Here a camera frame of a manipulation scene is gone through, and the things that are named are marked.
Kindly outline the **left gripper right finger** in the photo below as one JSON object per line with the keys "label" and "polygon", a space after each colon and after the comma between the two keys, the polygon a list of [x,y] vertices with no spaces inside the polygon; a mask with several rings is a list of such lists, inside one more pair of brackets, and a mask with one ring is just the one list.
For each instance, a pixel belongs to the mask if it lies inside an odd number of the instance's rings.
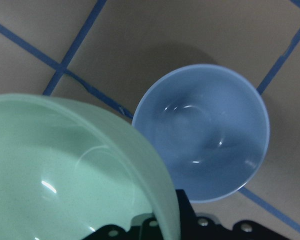
{"label": "left gripper right finger", "polygon": [[255,221],[240,220],[232,229],[207,216],[197,216],[183,189],[177,189],[182,240],[286,240],[287,238]]}

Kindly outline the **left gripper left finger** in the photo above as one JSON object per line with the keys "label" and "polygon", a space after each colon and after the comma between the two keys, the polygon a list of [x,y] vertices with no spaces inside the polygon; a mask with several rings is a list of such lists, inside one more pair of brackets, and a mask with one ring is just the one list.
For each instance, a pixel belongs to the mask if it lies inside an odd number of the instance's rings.
{"label": "left gripper left finger", "polygon": [[155,215],[143,213],[132,218],[125,230],[115,224],[108,224],[95,230],[85,240],[162,240],[163,235]]}

